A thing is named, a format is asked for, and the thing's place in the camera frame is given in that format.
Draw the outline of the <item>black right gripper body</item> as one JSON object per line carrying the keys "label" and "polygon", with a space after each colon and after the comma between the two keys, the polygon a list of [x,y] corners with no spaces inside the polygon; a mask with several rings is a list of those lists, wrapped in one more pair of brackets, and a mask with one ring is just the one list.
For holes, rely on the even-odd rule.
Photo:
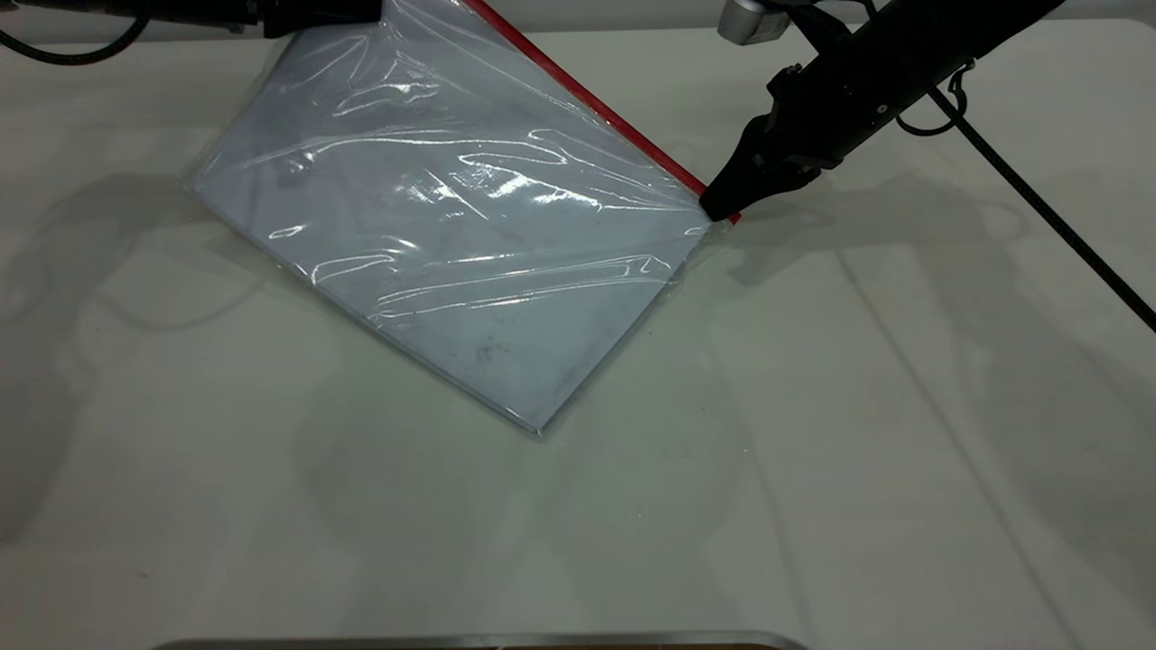
{"label": "black right gripper body", "polygon": [[805,66],[768,84],[763,118],[768,172],[830,170],[922,98],[929,83],[928,23],[801,23],[815,49]]}

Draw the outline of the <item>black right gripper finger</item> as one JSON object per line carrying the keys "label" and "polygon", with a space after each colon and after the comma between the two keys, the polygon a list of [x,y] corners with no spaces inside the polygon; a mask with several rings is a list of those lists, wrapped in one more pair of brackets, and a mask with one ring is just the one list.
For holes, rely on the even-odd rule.
{"label": "black right gripper finger", "polygon": [[735,152],[701,195],[702,209],[711,221],[720,222],[784,193],[784,160],[772,116],[755,116],[743,128]]}
{"label": "black right gripper finger", "polygon": [[725,210],[725,217],[736,219],[750,206],[769,197],[805,189],[820,176],[820,168],[793,162],[783,162],[775,167],[743,165],[733,173],[727,194],[731,206]]}

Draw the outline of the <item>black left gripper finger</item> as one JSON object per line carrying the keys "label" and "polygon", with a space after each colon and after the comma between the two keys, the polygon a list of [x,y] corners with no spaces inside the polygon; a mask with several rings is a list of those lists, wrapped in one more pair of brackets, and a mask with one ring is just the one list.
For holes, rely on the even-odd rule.
{"label": "black left gripper finger", "polygon": [[264,37],[276,40],[318,25],[378,23],[380,0],[264,1]]}

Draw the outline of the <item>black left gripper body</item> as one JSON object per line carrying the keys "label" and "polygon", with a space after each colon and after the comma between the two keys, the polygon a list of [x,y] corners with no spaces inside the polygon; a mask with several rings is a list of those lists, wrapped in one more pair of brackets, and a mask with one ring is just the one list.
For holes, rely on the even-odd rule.
{"label": "black left gripper body", "polygon": [[168,1],[168,22],[210,25],[228,34],[246,34],[264,23],[272,1]]}

